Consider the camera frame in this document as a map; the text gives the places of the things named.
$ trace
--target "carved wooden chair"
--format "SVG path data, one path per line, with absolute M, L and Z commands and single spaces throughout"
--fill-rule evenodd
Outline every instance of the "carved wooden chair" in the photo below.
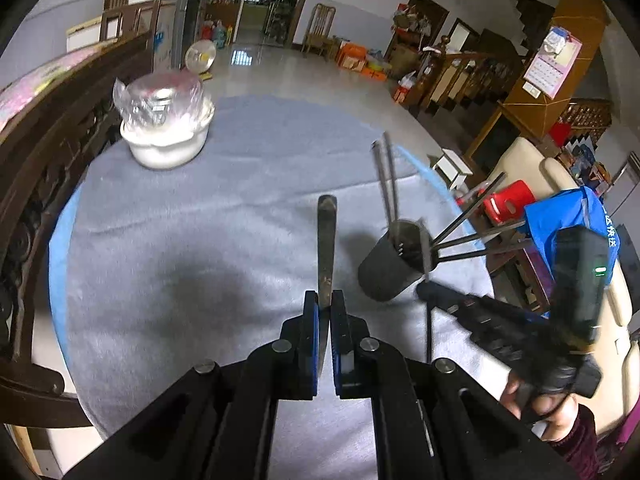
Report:
M 113 83 L 151 72 L 149 44 L 151 32 L 106 46 L 0 131 L 0 423 L 90 426 L 62 375 L 32 362 L 34 313 L 42 302 L 50 308 L 47 247 L 58 215 L 89 163 L 119 138 Z
M 100 41 L 113 38 L 113 28 L 110 25 L 116 25 L 115 37 L 118 38 L 128 38 L 151 31 L 151 38 L 155 39 L 160 2 L 150 0 L 105 10 L 100 21 Z M 147 48 L 153 52 L 154 42 L 151 41 Z
M 306 26 L 305 39 L 302 43 L 302 54 L 306 54 L 312 47 L 318 48 L 322 56 L 322 51 L 329 46 L 329 31 L 334 22 L 335 7 L 316 4 L 311 12 L 309 24 Z

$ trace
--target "screw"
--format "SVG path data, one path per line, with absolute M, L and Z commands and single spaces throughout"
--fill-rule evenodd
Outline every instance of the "screw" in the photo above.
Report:
M 291 350 L 291 343 L 286 339 L 278 339 L 271 343 L 271 349 L 278 354 L 284 354 Z
M 211 359 L 206 359 L 203 362 L 201 362 L 199 365 L 195 365 L 193 369 L 196 370 L 196 373 L 199 373 L 200 375 L 205 375 L 205 374 L 211 373 L 215 367 L 216 367 L 215 362 L 213 362 Z
M 380 343 L 375 338 L 365 337 L 360 340 L 360 348 L 362 348 L 365 352 L 375 352 L 378 348 L 380 348 Z
M 451 359 L 441 358 L 435 362 L 436 370 L 443 374 L 450 374 L 456 369 L 456 364 Z

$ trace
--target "gray tablecloth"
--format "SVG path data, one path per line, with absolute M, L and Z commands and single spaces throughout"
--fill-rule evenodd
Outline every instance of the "gray tablecloth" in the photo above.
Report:
M 124 142 L 94 161 L 70 244 L 66 324 L 70 372 L 103 436 L 197 362 L 242 360 L 302 312 L 317 286 L 322 193 L 338 198 L 334 286 L 348 311 L 424 360 L 426 313 L 414 288 L 379 304 L 355 277 L 385 229 L 369 151 L 381 134 L 334 108 L 244 96 L 217 102 L 204 149 L 181 168 L 146 170 Z M 400 157 L 398 171 L 401 216 L 424 216 L 440 232 L 450 203 Z M 441 264 L 432 278 L 492 293 L 481 258 Z M 434 354 L 482 383 L 485 358 L 466 333 L 444 314 L 434 331 Z M 376 477 L 370 405 L 335 397 L 329 356 L 313 402 L 280 403 L 272 478 Z

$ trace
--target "plastic wrap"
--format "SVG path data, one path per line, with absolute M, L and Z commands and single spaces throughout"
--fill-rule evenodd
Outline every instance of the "plastic wrap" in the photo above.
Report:
M 129 130 L 148 133 L 193 131 L 202 114 L 204 93 L 198 76 L 187 72 L 157 72 L 125 86 L 116 79 L 113 103 Z

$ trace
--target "wooden staircase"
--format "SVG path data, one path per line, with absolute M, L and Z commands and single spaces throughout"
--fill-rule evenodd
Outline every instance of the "wooden staircase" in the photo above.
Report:
M 407 95 L 404 106 L 414 117 L 420 111 L 435 114 L 439 108 L 453 110 L 457 105 L 467 108 L 472 102 L 482 105 L 496 102 L 508 94 L 522 71 L 522 61 L 489 52 L 446 52 L 447 36 L 432 53 L 432 61 Z

